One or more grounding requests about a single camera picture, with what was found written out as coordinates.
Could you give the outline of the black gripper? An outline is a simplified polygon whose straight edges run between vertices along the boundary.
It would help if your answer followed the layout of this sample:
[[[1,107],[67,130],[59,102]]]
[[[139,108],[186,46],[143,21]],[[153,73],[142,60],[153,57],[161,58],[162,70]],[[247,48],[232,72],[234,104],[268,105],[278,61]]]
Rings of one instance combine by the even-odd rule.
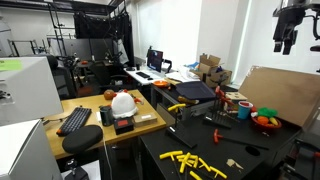
[[[274,51],[289,55],[292,46],[296,43],[298,31],[296,26],[307,17],[306,11],[315,12],[311,15],[313,19],[313,36],[315,40],[320,39],[318,33],[318,22],[320,20],[320,0],[280,0],[279,6],[274,10],[273,16],[277,17],[277,25],[274,31]]]

